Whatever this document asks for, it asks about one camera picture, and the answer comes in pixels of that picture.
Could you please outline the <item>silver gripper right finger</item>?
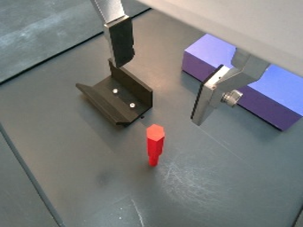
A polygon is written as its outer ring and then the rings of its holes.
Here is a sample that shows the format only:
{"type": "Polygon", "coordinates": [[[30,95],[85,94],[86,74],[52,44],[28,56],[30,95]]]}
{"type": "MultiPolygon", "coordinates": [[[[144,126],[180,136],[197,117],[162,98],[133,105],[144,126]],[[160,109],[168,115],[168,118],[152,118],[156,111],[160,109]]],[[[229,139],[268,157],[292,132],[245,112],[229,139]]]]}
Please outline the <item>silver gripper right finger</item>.
{"type": "Polygon", "coordinates": [[[232,68],[221,65],[209,74],[200,85],[193,110],[192,122],[201,125],[220,103],[235,106],[243,93],[237,90],[257,81],[269,63],[241,49],[235,50],[232,68]]]}

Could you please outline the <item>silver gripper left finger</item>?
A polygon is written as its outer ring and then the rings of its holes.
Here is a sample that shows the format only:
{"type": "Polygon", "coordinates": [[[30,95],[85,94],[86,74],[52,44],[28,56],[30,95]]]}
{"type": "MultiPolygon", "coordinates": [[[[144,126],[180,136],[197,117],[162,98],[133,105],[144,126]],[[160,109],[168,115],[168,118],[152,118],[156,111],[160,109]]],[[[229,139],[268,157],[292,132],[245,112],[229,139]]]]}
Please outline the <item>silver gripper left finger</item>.
{"type": "Polygon", "coordinates": [[[114,67],[122,67],[133,58],[133,36],[130,17],[125,14],[120,0],[89,0],[102,23],[114,67]]]}

